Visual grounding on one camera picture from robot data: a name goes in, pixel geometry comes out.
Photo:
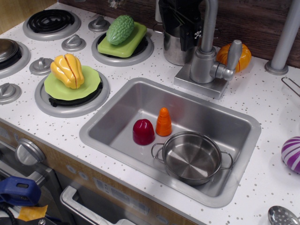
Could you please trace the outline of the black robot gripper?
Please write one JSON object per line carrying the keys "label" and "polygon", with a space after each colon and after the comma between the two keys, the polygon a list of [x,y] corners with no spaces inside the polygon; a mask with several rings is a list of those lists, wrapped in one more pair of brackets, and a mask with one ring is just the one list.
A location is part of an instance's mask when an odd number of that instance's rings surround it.
{"label": "black robot gripper", "polygon": [[200,0],[160,0],[160,16],[166,33],[180,37],[182,51],[199,44],[203,19],[199,11]]}

